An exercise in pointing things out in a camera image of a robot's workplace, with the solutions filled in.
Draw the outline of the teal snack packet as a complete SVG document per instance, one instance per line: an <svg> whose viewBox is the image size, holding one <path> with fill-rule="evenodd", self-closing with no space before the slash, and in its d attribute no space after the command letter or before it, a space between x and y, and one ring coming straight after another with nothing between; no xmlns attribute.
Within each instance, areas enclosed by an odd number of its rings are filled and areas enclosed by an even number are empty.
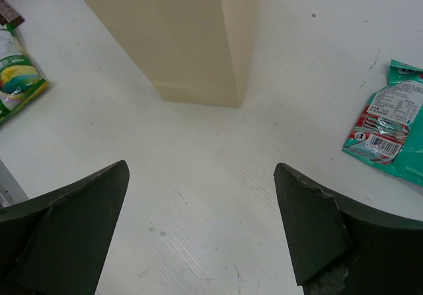
<svg viewBox="0 0 423 295"><path fill-rule="evenodd" d="M392 60L387 86L374 93L342 151L422 186L422 70Z"/></svg>

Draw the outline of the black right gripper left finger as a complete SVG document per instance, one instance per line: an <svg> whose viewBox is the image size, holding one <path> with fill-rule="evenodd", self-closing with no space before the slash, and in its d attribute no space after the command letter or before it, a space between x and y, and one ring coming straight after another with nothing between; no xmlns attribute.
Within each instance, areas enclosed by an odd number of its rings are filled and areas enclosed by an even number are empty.
<svg viewBox="0 0 423 295"><path fill-rule="evenodd" d="M117 161L1 209L2 294L94 294L129 184Z"/></svg>

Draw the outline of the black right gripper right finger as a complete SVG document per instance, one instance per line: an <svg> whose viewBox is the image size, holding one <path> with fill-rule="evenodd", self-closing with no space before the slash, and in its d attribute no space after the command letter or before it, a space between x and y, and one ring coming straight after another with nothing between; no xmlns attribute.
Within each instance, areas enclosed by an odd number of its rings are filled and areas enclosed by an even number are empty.
<svg viewBox="0 0 423 295"><path fill-rule="evenodd" d="M304 294L421 294L422 222L330 190L285 163L274 181Z"/></svg>

